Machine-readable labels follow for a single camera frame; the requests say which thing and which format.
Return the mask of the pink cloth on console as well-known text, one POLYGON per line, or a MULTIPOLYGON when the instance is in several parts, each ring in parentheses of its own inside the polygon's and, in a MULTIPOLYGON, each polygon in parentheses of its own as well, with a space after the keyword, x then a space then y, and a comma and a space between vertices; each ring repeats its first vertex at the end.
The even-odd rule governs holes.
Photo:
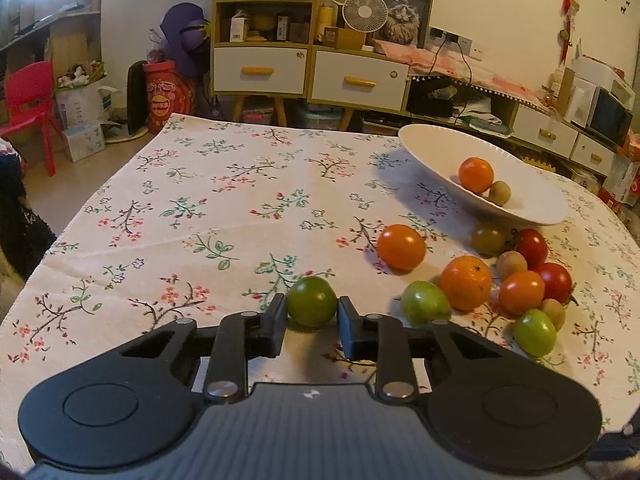
POLYGON ((376 53, 384 54, 387 61, 408 65, 411 75, 448 76, 466 84, 475 84, 486 90, 506 94, 530 107, 540 110, 546 108, 532 90, 519 82, 499 75, 486 63, 468 58, 459 50, 431 51, 383 40, 375 40, 374 50, 376 53))

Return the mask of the orange tomato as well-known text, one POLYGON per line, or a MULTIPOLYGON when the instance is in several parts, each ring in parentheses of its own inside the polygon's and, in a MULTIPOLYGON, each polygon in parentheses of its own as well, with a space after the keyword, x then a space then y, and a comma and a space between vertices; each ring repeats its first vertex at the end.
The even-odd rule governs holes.
POLYGON ((537 309, 544 300, 544 280, 534 271, 518 271, 506 278, 499 288, 498 305, 510 316, 537 309))
POLYGON ((423 237, 410 226, 390 224, 380 233, 376 251, 390 268, 409 272, 425 258, 426 244, 423 237))

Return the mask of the bright green oval tomato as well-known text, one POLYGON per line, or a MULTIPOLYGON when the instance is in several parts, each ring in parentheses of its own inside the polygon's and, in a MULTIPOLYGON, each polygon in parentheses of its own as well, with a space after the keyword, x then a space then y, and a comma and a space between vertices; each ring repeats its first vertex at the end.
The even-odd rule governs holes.
POLYGON ((535 358, 546 356, 556 343, 553 323, 538 309, 530 309, 518 318, 512 325, 512 335, 518 346, 535 358))

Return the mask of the tan longan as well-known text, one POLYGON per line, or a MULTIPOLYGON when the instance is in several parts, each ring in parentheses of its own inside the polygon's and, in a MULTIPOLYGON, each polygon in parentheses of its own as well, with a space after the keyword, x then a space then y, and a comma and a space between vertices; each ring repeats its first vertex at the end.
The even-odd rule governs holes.
POLYGON ((527 261, 522 254, 515 250, 504 252, 496 261, 496 270, 500 281, 505 281, 514 273, 528 270, 527 261))
POLYGON ((509 203, 510 199, 511 188, 506 182, 496 181, 491 185, 488 193, 488 200, 491 203, 502 207, 509 203))
POLYGON ((563 327, 566 318, 564 306, 558 300, 548 298, 542 302, 539 310, 548 316, 555 330, 559 332, 563 327))

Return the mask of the yellow white drawer cabinet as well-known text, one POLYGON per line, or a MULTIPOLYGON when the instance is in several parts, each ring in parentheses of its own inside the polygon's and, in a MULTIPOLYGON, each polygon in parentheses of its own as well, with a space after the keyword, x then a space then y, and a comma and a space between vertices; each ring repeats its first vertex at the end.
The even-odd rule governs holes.
POLYGON ((400 114, 409 67, 364 50, 371 36, 330 0, 213 0, 209 89, 234 96, 236 122, 251 96, 273 99, 279 125, 287 99, 343 107, 340 130, 355 110, 400 114))

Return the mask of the white tissue box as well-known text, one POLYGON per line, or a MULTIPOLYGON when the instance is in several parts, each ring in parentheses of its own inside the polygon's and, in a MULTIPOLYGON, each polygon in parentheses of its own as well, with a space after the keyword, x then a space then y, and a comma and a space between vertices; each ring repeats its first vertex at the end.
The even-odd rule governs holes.
POLYGON ((70 127, 63 131, 63 136, 72 162, 79 162, 105 148, 104 134, 99 122, 70 127))

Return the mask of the red tomato with stem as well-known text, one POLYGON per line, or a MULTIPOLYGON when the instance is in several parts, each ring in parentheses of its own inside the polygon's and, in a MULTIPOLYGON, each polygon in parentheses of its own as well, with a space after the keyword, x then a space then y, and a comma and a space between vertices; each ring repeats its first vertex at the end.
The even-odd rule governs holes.
POLYGON ((544 282, 544 299, 554 299, 567 304, 574 284, 568 271, 559 263, 545 262, 537 266, 535 272, 544 282))

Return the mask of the low white drawer console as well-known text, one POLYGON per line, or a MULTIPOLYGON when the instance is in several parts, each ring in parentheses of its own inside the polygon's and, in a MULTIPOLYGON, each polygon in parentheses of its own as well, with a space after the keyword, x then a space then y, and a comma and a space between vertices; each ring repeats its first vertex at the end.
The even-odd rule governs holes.
POLYGON ((446 126, 485 140, 546 154, 591 171, 611 173, 615 150, 595 136, 515 91, 491 87, 472 73, 411 74, 402 111, 416 122, 446 126))

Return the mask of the large front orange mandarin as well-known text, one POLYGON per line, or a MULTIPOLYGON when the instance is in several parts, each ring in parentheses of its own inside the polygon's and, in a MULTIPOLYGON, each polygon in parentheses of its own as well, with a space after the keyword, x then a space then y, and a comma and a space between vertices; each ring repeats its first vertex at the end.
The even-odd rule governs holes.
POLYGON ((459 166, 458 179, 468 191, 482 195, 494 183, 494 170, 484 158, 469 157, 459 166))

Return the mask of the red plastic chair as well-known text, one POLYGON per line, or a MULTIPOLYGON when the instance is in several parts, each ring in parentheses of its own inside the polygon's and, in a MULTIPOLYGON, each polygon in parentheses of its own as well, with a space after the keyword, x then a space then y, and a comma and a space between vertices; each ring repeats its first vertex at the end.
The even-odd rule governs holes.
POLYGON ((49 61, 29 64, 4 80, 4 100, 9 122, 1 127, 1 136, 30 127, 37 127, 42 135, 44 162, 50 177, 55 175, 53 144, 50 131, 64 139, 63 131, 54 114, 55 80, 49 61))

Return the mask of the tan longan front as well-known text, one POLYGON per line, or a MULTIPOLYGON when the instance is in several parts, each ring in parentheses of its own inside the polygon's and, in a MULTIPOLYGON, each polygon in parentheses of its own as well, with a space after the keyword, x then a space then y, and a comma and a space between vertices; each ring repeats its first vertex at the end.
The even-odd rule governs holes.
POLYGON ((496 181, 491 185, 488 193, 488 200, 491 203, 502 207, 509 203, 510 199, 511 188, 506 182, 496 181))

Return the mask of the brownish olive tomato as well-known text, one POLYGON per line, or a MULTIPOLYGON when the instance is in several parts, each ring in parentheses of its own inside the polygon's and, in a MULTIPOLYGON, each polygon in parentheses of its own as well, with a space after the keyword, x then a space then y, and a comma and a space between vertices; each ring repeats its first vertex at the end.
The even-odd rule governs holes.
POLYGON ((504 252, 506 236, 495 226, 481 223, 474 228, 470 244, 483 258, 497 257, 504 252))

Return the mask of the small dark green tomato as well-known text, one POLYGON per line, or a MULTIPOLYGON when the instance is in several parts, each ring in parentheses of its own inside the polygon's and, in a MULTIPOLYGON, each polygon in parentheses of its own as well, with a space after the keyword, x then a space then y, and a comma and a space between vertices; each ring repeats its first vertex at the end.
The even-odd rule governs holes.
POLYGON ((286 307, 292 320, 307 328, 320 328, 334 318, 337 296, 331 285, 318 276, 300 278, 286 295, 286 307))

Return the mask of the floral tablecloth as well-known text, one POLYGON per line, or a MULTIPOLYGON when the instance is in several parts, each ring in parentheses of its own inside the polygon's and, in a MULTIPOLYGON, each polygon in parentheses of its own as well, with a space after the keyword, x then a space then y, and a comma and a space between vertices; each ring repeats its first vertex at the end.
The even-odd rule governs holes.
MULTIPOLYGON (((541 231, 575 288, 542 362, 620 429, 639 405, 639 248, 597 196, 552 176, 568 214, 541 231)), ((174 116, 79 209, 4 319, 2 460, 30 466, 17 413, 43 379, 169 322, 265 309, 306 275, 361 313, 396 314, 411 282, 471 252, 479 223, 399 138, 174 116), (390 224, 424 239, 412 271, 378 256, 390 224)))

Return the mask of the orange red printed bag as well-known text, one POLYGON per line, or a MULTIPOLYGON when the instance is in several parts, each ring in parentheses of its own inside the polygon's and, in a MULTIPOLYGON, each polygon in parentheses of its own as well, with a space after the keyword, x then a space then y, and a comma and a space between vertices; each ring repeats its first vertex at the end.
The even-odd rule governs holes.
POLYGON ((181 75, 174 61, 145 63, 146 102, 148 102, 148 128, 160 133, 174 113, 192 115, 195 106, 194 81, 181 75))

